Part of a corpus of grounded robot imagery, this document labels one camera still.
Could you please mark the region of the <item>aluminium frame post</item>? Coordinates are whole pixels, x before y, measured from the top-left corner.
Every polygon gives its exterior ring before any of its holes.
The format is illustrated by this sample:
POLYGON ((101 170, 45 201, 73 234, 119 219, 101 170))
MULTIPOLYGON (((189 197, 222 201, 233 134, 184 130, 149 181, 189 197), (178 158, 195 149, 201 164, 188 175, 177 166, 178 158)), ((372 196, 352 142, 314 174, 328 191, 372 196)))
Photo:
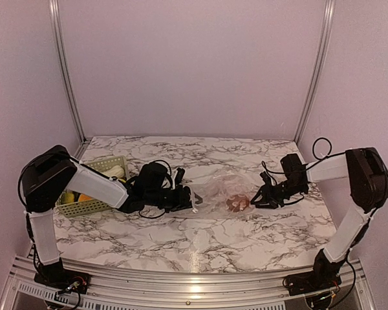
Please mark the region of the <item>aluminium frame post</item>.
POLYGON ((77 106, 76 98, 74 95, 74 89, 72 86, 72 81, 70 78, 69 64, 67 60, 67 53, 65 51, 65 44, 63 40, 63 30, 61 24, 60 10, 59 10, 59 1, 50 0, 49 1, 49 10, 50 10, 50 19, 52 23, 52 29, 54 33, 54 39, 56 42, 56 52, 58 55, 59 67, 61 70, 61 76, 63 80, 63 85, 65 93, 67 96, 67 101, 69 104, 70 113, 72 116, 73 124, 76 130, 77 137, 81 144, 84 144, 87 141, 83 125, 81 123, 80 113, 77 106))
POLYGON ((294 142, 297 145, 299 145, 303 139, 303 135, 305 133, 305 129, 309 121, 310 113, 314 106, 319 81, 321 79, 321 74, 325 65, 327 52, 329 49, 335 6, 335 0, 325 1, 323 20, 319 37, 319 44, 314 62, 314 68, 312 70, 310 83, 308 86, 307 94, 305 96, 303 109, 301 111, 301 115, 299 117, 297 128, 294 134, 294 142))

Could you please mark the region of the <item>left aluminium frame post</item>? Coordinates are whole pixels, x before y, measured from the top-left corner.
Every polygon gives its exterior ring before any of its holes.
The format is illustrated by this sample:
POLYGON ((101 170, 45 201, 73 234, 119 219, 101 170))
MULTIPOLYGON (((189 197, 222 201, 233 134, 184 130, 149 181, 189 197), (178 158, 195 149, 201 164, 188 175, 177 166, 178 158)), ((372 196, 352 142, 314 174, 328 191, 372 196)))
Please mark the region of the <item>left aluminium frame post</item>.
POLYGON ((63 80, 63 85, 65 93, 67 96, 67 101, 69 104, 70 113, 72 116, 73 124, 76 130, 77 137, 81 144, 84 144, 87 141, 83 125, 81 123, 80 113, 77 106, 76 98, 74 95, 74 89, 72 86, 72 81, 70 78, 69 64, 67 60, 67 53, 65 51, 65 44, 63 40, 63 30, 61 24, 60 10, 59 10, 59 1, 50 0, 49 1, 49 10, 50 10, 50 19, 52 23, 52 29, 54 33, 54 39, 56 42, 56 52, 58 55, 59 67, 61 70, 61 76, 63 80))

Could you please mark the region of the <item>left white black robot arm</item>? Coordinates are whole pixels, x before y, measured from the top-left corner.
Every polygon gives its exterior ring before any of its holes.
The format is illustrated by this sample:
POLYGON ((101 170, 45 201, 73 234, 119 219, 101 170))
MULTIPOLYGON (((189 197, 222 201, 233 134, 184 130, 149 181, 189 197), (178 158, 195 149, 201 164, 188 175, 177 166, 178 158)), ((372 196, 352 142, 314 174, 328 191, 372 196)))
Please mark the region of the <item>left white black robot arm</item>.
POLYGON ((65 190, 85 194, 122 213, 154 206, 166 213, 197 211, 202 198, 182 184, 184 169, 170 174, 159 161, 145 164, 126 181, 106 176, 73 158, 56 145, 27 163, 19 176, 17 193, 25 207, 28 235, 38 258, 37 272, 54 287, 64 287, 69 274, 63 267, 53 227, 53 209, 65 190))

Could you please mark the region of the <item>fake green yellow pear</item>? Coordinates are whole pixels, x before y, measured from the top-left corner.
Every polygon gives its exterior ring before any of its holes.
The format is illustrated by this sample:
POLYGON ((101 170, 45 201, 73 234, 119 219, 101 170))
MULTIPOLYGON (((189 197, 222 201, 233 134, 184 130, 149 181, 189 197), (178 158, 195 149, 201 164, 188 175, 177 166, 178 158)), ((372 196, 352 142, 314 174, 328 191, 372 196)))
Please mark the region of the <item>fake green yellow pear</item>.
POLYGON ((76 201, 75 193, 71 191, 64 192, 61 197, 61 204, 70 204, 76 201))

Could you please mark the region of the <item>right aluminium frame post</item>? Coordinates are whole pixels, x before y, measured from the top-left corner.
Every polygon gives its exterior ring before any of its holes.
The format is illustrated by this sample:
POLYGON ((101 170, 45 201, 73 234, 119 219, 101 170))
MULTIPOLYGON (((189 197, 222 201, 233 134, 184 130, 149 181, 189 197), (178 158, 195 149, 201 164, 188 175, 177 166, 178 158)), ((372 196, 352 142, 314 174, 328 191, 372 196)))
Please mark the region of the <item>right aluminium frame post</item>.
POLYGON ((303 135, 305 133, 305 129, 309 121, 310 113, 314 106, 319 81, 321 79, 321 74, 325 65, 327 52, 329 49, 335 6, 335 0, 325 1, 323 20, 319 37, 319 44, 314 62, 314 68, 312 70, 310 83, 308 86, 307 94, 305 96, 303 109, 301 111, 301 115, 299 117, 297 128, 294 134, 294 142, 297 145, 299 145, 303 139, 303 135))

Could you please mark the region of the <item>fake bok choy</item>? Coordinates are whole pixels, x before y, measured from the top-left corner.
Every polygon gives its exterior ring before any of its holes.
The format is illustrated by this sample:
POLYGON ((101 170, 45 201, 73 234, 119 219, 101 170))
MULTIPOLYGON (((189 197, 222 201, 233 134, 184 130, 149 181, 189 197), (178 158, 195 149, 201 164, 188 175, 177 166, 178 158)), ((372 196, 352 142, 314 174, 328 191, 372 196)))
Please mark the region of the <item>fake bok choy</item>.
POLYGON ((109 170, 105 171, 104 174, 110 178, 118 178, 118 179, 127 179, 127 175, 125 169, 120 165, 115 165, 109 170))

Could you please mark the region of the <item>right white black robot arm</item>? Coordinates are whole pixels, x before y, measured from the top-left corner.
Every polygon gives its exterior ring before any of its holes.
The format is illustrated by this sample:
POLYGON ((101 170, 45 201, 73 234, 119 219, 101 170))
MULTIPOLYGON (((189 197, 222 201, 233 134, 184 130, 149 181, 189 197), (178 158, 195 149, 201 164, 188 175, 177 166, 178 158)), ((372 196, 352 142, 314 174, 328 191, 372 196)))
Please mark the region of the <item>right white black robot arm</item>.
POLYGON ((260 209, 277 209, 291 205, 296 194, 308 194, 311 183, 347 178, 352 205, 335 235, 316 256, 315 269, 307 283, 321 289, 332 280, 332 269, 344 262, 350 250, 362 239, 374 213, 388 199, 388 169, 374 147, 349 149, 328 155, 312 163, 303 163, 296 153, 281 159, 280 183, 272 180, 268 169, 260 174, 264 184, 250 203, 260 209))

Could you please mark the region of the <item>front aluminium rail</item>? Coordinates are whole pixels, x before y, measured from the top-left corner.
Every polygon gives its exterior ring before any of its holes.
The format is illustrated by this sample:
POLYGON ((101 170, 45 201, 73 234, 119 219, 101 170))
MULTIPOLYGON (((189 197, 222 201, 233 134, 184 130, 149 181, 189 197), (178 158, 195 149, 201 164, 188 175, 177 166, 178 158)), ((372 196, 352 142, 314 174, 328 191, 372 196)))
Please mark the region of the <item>front aluminium rail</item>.
POLYGON ((319 293, 290 296, 285 276, 310 267, 252 273, 178 273, 107 267, 66 259, 67 269, 88 273, 85 294, 56 296, 34 282, 31 258, 15 258, 0 309, 309 309, 319 293))

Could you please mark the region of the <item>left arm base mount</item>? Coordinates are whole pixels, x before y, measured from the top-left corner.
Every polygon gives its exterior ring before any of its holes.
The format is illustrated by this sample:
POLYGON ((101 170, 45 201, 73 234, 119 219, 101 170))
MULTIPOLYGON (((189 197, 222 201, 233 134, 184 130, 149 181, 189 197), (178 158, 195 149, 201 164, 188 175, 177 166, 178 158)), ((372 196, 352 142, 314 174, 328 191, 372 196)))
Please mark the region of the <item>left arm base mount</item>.
POLYGON ((62 272, 51 271, 45 273, 43 271, 36 273, 34 276, 36 283, 57 289, 59 295, 71 292, 85 295, 90 279, 91 276, 88 273, 68 269, 64 269, 62 272))

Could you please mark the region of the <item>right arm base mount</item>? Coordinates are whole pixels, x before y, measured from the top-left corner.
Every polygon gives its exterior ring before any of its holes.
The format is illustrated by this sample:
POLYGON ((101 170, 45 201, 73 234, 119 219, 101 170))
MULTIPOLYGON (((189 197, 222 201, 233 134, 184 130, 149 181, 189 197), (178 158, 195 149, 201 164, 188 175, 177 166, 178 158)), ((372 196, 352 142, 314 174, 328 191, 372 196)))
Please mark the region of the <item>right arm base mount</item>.
POLYGON ((314 293, 332 287, 338 287, 341 278, 332 274, 326 278, 317 278, 314 271, 291 274, 283 278, 283 287, 288 290, 290 296, 314 293))

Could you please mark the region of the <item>clear zip top bag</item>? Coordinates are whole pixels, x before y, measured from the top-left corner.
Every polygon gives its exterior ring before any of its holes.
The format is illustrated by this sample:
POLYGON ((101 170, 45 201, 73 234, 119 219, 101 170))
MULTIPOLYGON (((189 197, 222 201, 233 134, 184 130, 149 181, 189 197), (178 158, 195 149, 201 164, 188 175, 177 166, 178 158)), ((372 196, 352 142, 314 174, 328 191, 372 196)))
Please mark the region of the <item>clear zip top bag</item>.
POLYGON ((257 186, 246 176, 240 174, 223 174, 210 177, 203 184, 194 184, 191 188, 203 198, 203 203, 196 205, 196 211, 189 211, 188 217, 201 220, 222 220, 245 216, 253 211, 253 206, 241 212, 226 209, 226 199, 235 194, 245 194, 251 200, 257 192, 257 186))

